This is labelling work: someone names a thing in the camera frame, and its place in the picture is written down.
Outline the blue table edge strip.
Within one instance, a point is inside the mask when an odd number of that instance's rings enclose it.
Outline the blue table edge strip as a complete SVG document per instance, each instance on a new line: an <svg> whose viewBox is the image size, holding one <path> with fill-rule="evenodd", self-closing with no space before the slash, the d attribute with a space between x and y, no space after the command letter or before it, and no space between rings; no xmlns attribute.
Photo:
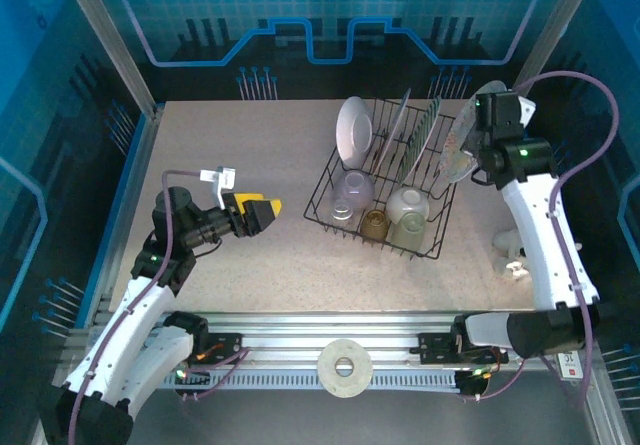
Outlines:
<svg viewBox="0 0 640 445"><path fill-rule="evenodd" d="M76 329L91 326L104 293L112 291L117 283L157 127L156 121L144 117L138 123L76 315Z"/></svg>

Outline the black and white plush toy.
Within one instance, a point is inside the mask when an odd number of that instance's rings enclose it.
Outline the black and white plush toy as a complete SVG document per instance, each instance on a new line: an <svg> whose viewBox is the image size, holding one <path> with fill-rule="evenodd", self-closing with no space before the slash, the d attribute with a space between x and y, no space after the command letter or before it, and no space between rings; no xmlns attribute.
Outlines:
<svg viewBox="0 0 640 445"><path fill-rule="evenodd" d="M493 263L496 274L514 280L529 275L526 252L516 228L497 233L492 246L498 252L498 257Z"/></svg>

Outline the pale pink plate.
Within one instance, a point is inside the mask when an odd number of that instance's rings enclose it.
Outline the pale pink plate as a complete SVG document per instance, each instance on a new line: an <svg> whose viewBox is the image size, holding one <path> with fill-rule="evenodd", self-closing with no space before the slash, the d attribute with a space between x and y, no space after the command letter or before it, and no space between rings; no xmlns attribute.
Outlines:
<svg viewBox="0 0 640 445"><path fill-rule="evenodd" d="M345 100L336 122L336 147L347 169L360 169L373 141L371 113L358 96Z"/></svg>

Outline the clear drinking glass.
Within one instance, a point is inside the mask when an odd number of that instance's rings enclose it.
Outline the clear drinking glass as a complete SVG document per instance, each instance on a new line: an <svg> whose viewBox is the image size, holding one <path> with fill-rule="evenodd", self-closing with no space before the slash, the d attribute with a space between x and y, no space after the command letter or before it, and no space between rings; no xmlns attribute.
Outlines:
<svg viewBox="0 0 640 445"><path fill-rule="evenodd" d="M352 206L343 200L336 200L330 212L331 223L337 227L349 227L353 225L355 212Z"/></svg>

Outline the black wire dish rack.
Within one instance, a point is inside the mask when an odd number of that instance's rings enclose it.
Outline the black wire dish rack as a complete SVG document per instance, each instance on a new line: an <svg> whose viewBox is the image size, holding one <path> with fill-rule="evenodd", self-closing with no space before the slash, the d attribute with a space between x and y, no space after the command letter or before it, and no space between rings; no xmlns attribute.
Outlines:
<svg viewBox="0 0 640 445"><path fill-rule="evenodd" d="M439 159L443 145L454 117L439 111L437 122L431 134L426 149L416 167L404 184L400 184L397 178L401 160L409 138L422 117L425 110L407 104L402 123L400 124L394 142L391 145L381 169L377 175L373 173L381 147L389 133L390 124L399 102L375 98L367 102L371 112L373 141L361 171L370 176L374 184L373 203L362 210L355 210L355 218L352 226L337 227L331 223L329 213L329 195L332 194L336 181L349 169L347 169L335 149L314 192L305 208L304 218L321 225L325 231L341 235L345 238L360 239L364 243L370 243L382 249L388 248L401 256L411 259L429 258L436 260L440 256L442 244L446 234L451 208L456 192L456 186L447 183L440 177L438 170ZM360 233L360 227L366 213L373 209L386 212L386 203L389 196L402 187L412 187L427 195L430 214L426 220L426 230L421 248L418 251L410 251L394 246L391 235L394 226L389 226L387 238L384 242L365 240Z"/></svg>

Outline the amber drinking glass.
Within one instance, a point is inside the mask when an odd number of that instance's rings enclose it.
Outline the amber drinking glass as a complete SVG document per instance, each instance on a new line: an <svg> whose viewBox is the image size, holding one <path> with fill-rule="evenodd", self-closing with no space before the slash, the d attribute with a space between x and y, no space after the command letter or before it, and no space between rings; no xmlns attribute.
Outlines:
<svg viewBox="0 0 640 445"><path fill-rule="evenodd" d="M387 238L390 222L384 211L373 209L363 218L360 233L365 240L384 242Z"/></svg>

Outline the aluminium frame rail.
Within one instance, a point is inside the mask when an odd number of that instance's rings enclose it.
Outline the aluminium frame rail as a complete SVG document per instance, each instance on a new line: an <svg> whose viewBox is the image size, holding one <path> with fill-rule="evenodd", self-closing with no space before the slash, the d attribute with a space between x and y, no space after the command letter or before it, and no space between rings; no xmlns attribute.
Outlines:
<svg viewBox="0 0 640 445"><path fill-rule="evenodd" d="M350 339L360 344L370 355L375 370L453 370L483 369L521 373L541 362L546 356L521 358L511 349L475 347L469 344L463 330L464 319L474 314L449 315L431 313L409 314L320 314L320 315L246 315L213 314L203 317L209 333L240 333L240 351L221 363L200 365L181 363L176 370L226 370L221 381L211 389L200 392L174 391L185 402L198 402L223 389L223 383L238 369L242 370L312 370L317 373L317 360L325 346L337 339ZM587 381L587 364L596 349L595 330L593 350L578 351ZM457 363L422 365L418 356L421 333L451 334L459 360ZM341 359L338 372L349 375L352 364Z"/></svg>

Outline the white tape roll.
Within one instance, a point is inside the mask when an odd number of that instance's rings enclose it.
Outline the white tape roll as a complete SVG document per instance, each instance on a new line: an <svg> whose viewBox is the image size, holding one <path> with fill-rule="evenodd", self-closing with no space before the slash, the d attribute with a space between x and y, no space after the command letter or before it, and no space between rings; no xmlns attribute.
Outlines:
<svg viewBox="0 0 640 445"><path fill-rule="evenodd" d="M352 364L349 375L338 372L337 364L347 359ZM337 339L321 351L317 360L317 374L324 389L338 398L352 398L365 391L373 378L373 364L369 353L357 342Z"/></svg>

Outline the pale green tumbler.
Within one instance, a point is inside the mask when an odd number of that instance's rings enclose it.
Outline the pale green tumbler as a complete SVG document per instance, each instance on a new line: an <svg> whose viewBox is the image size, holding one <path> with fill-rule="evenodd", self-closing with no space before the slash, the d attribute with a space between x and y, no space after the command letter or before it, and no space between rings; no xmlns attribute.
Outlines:
<svg viewBox="0 0 640 445"><path fill-rule="evenodd" d="M425 218L420 213L408 212L394 226L390 242L402 249L418 251L422 246L425 230Z"/></svg>

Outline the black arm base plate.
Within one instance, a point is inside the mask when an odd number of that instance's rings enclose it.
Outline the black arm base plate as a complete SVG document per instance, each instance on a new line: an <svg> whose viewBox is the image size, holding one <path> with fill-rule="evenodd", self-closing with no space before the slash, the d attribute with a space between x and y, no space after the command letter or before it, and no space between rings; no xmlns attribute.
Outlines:
<svg viewBox="0 0 640 445"><path fill-rule="evenodd" d="M451 334L421 333L418 338L418 356L422 365L453 364L459 360Z"/></svg>
<svg viewBox="0 0 640 445"><path fill-rule="evenodd" d="M209 333L201 350L196 354L200 365L214 365L238 353L243 345L240 333Z"/></svg>

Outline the white bowl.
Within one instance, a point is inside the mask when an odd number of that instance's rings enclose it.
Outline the white bowl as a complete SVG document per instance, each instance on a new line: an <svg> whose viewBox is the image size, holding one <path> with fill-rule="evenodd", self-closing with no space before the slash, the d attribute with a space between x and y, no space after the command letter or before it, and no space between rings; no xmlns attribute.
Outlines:
<svg viewBox="0 0 640 445"><path fill-rule="evenodd" d="M415 212L427 219L430 205L427 195L412 187L402 187L394 191L386 203L386 215L389 220L397 224L407 213Z"/></svg>

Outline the white label card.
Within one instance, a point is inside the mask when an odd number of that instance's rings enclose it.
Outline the white label card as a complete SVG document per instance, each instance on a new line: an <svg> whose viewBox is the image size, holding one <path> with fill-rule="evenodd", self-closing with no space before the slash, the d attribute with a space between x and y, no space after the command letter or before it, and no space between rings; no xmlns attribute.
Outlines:
<svg viewBox="0 0 640 445"><path fill-rule="evenodd" d="M560 379L580 381L584 378L583 367L578 351L561 352L555 355Z"/></svg>

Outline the small black circuit board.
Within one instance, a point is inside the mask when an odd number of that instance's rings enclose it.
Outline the small black circuit board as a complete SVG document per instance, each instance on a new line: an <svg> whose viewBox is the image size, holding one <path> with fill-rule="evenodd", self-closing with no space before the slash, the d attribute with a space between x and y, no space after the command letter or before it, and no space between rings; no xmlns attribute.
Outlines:
<svg viewBox="0 0 640 445"><path fill-rule="evenodd" d="M174 385L179 390L208 389L211 385L211 375L208 371L176 370L173 377Z"/></svg>
<svg viewBox="0 0 640 445"><path fill-rule="evenodd" d="M456 371L455 384L462 397L482 396L488 389L492 373L483 369Z"/></svg>

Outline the floral patterned plate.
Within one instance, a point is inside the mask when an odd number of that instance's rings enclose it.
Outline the floral patterned plate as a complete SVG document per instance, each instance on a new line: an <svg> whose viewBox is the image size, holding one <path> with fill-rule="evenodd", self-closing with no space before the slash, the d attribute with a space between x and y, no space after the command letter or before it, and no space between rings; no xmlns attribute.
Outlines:
<svg viewBox="0 0 640 445"><path fill-rule="evenodd" d="M506 90L506 85L502 81L492 80L481 86L457 114L445 139L438 164L440 177L447 183L459 182L477 167L476 159L462 150L465 140L476 123L477 96Z"/></svg>

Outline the clear lilac glass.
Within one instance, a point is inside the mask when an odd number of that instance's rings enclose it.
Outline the clear lilac glass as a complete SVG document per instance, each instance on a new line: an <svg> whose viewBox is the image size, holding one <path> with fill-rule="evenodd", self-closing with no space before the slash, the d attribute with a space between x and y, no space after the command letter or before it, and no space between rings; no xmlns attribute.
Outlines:
<svg viewBox="0 0 640 445"><path fill-rule="evenodd" d="M374 184L370 176L360 170L348 170L333 188L334 200L345 200L354 210L369 207L374 199Z"/></svg>

